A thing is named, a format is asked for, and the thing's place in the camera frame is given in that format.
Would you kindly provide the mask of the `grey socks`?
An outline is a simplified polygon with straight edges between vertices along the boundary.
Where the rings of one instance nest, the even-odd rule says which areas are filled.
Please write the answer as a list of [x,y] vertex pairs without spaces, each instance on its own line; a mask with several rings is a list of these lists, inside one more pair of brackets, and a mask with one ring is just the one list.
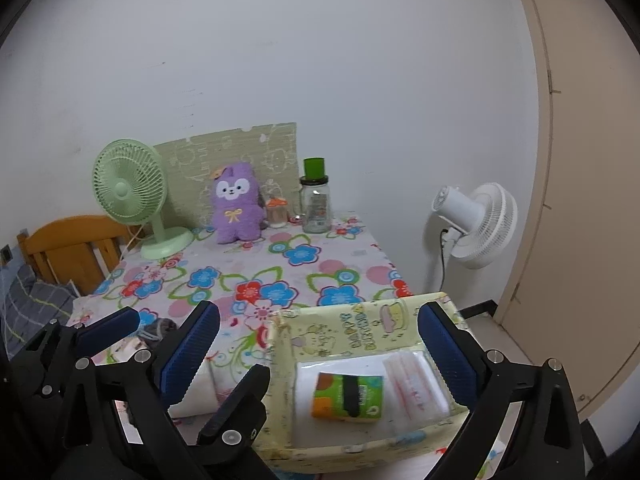
[[178,328],[170,318],[157,318],[138,331],[138,338],[150,349],[155,349],[163,339]]

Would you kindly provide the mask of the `white towel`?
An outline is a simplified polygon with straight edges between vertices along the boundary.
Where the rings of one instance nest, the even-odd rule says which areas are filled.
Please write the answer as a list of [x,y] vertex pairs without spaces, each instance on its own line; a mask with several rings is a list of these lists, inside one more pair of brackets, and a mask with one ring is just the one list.
[[194,375],[183,399],[168,408],[171,418],[187,418],[215,413],[222,394],[216,390],[213,361],[205,359]]

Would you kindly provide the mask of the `pink wet wipes pack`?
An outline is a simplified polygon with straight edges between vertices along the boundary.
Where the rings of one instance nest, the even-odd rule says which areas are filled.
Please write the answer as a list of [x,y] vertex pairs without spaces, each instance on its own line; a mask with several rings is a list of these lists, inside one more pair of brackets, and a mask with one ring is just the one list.
[[383,360],[396,408],[419,425],[439,422],[450,414],[449,401],[423,353],[399,351]]

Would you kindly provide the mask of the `orange green tissue pack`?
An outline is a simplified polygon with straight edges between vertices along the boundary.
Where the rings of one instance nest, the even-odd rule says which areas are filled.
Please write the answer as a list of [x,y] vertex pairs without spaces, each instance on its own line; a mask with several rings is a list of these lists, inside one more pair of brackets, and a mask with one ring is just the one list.
[[340,422],[377,422],[384,408],[382,376],[320,373],[311,416]]

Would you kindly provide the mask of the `grey plaid bedding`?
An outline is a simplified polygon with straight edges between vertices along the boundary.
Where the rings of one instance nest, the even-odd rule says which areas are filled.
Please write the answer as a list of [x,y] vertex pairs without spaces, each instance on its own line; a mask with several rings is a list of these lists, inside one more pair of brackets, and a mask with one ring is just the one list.
[[23,264],[11,283],[1,283],[1,337],[13,358],[51,320],[65,324],[77,298],[72,285],[49,284]]

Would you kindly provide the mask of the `wooden bed headboard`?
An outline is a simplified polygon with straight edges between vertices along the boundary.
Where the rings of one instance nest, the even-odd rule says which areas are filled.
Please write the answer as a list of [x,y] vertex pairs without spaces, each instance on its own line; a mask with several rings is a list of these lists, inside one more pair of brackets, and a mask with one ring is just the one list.
[[17,244],[36,277],[48,284],[72,283],[81,296],[94,292],[118,266],[124,246],[136,240],[130,228],[98,214],[55,220],[17,235]]

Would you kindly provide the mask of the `yellow cartoon storage box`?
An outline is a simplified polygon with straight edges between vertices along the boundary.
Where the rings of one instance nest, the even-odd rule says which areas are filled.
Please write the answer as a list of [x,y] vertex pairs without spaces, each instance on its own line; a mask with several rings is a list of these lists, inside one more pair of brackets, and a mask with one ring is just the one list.
[[[270,385],[267,420],[254,442],[271,467],[304,474],[356,470],[446,448],[468,411],[450,388],[418,332],[421,306],[434,302],[454,325],[468,324],[443,292],[359,304],[280,310],[270,316],[266,362]],[[410,353],[435,387],[442,414],[427,422],[409,418],[384,362]],[[383,407],[376,422],[337,422],[312,417],[322,373],[384,378]]]

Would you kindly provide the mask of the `beige door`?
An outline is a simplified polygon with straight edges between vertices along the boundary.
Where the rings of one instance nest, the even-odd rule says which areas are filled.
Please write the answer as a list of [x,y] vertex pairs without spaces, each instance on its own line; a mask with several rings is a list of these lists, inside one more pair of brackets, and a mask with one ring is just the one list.
[[496,319],[532,362],[561,362],[588,417],[639,363],[639,55],[605,0],[522,3],[537,161]]

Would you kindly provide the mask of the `floral tablecloth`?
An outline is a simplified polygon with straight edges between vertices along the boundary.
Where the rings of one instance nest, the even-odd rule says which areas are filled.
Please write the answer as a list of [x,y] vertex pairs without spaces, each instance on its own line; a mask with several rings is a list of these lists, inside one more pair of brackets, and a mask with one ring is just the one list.
[[350,216],[324,234],[288,226],[228,245],[218,244],[212,229],[198,229],[185,250],[157,261],[134,250],[94,292],[75,301],[72,322],[90,324],[130,307],[141,327],[157,318],[180,323],[201,301],[213,302],[220,330],[205,359],[213,361],[221,404],[252,366],[269,366],[273,313],[410,296],[420,295],[410,292],[372,235]]

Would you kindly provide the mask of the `white standing fan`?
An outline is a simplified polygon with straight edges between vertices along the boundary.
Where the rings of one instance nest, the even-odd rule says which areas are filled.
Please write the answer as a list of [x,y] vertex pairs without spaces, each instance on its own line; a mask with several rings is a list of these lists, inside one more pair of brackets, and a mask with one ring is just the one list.
[[470,195],[443,186],[432,211],[448,226],[440,242],[444,268],[450,259],[471,270],[489,266],[510,243],[518,223],[514,197],[496,182],[482,184]]

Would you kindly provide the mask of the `purple plush toy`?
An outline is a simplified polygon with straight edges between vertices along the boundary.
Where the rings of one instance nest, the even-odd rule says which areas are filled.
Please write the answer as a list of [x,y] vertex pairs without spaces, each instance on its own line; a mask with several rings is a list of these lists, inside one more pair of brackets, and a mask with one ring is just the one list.
[[234,162],[215,170],[212,177],[212,227],[217,243],[258,240],[266,213],[252,165]]

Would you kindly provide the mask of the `green desk fan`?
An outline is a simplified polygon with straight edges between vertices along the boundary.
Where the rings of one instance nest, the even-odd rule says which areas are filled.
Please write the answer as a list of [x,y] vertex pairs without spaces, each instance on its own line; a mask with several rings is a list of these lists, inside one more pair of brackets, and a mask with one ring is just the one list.
[[124,226],[150,226],[141,243],[145,259],[169,258],[194,240],[183,226],[168,228],[162,218],[168,183],[160,153],[134,139],[115,140],[99,152],[91,173],[96,201],[106,214]]

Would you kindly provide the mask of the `small orange-lid jar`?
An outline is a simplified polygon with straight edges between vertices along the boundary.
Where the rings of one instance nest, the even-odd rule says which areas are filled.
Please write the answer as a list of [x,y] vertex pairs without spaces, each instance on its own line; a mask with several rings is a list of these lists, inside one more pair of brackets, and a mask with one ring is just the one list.
[[281,229],[288,224],[288,201],[285,198],[272,196],[266,201],[265,207],[270,228]]

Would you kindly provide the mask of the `glass mason jar mug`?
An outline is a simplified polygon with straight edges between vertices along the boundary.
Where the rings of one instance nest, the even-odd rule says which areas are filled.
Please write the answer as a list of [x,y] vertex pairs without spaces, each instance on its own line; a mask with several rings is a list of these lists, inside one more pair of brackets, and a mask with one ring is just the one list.
[[329,178],[303,176],[299,181],[303,231],[311,234],[328,232],[332,226]]

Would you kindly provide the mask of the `green cup on jar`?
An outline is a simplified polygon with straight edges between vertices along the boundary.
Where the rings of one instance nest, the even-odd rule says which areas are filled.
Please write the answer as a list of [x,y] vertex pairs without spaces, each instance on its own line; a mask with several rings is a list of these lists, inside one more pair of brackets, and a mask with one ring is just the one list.
[[308,157],[304,159],[304,178],[320,180],[326,176],[326,166],[322,157]]

